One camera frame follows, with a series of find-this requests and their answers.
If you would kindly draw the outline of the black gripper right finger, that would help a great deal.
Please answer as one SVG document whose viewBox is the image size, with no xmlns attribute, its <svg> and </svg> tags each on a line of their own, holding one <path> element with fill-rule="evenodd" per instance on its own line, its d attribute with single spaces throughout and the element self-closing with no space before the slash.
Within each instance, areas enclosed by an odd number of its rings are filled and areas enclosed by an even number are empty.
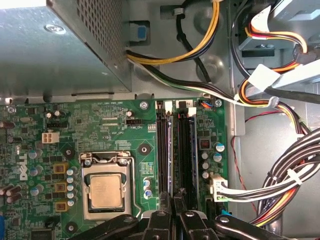
<svg viewBox="0 0 320 240">
<path fill-rule="evenodd" d="M 219 215 L 213 220 L 202 217 L 201 211 L 187 208 L 184 189 L 173 196 L 175 214 L 187 240 L 284 240 L 263 228 L 231 215 Z"/>
</svg>

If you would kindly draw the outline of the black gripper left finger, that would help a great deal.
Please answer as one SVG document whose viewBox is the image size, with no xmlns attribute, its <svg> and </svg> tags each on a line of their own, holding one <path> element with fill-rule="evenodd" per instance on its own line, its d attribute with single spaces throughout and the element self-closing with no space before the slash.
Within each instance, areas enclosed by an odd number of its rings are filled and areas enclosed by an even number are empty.
<svg viewBox="0 0 320 240">
<path fill-rule="evenodd" d="M 168 192 L 159 195 L 159 210 L 148 217 L 122 214 L 86 230 L 72 240 L 170 240 L 172 238 L 172 205 Z"/>
</svg>

